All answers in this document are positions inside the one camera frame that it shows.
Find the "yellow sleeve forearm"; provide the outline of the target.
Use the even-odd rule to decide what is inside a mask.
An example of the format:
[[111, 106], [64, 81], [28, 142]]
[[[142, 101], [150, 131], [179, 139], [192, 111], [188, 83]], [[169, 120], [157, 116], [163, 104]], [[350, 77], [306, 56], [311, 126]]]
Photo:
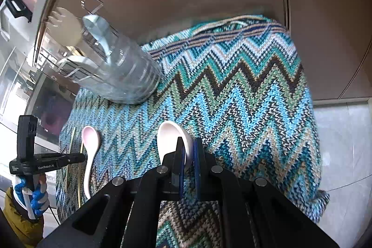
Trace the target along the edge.
[[3, 213], [13, 232], [25, 247], [36, 247], [43, 239], [43, 217], [29, 220], [27, 212], [14, 199], [12, 187], [6, 191]]

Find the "blue white gloved left hand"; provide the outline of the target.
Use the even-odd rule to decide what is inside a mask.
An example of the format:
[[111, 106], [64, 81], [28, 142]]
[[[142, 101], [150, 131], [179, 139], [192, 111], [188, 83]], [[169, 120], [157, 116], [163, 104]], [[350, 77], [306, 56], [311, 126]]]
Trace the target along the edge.
[[21, 208], [27, 219], [34, 221], [40, 219], [50, 206], [47, 193], [47, 178], [45, 174], [31, 177], [33, 189], [27, 185], [25, 176], [15, 176], [12, 182], [13, 197], [16, 206]]

